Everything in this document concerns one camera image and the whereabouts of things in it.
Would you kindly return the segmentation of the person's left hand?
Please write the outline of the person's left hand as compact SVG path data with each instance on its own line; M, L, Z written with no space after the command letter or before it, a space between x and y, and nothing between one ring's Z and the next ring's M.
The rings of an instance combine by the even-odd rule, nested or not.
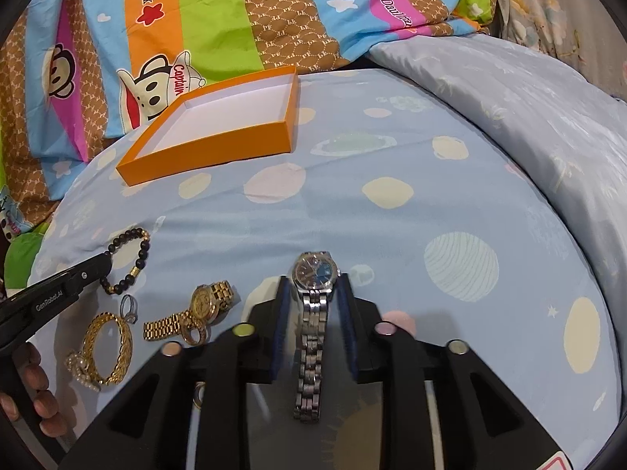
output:
M40 431L50 438L65 436L68 433L68 423L60 412L58 401L50 392L48 376L42 369L42 356L30 342L25 343L18 353L25 360L22 380L35 392L33 406L37 415L42 418L39 422Z

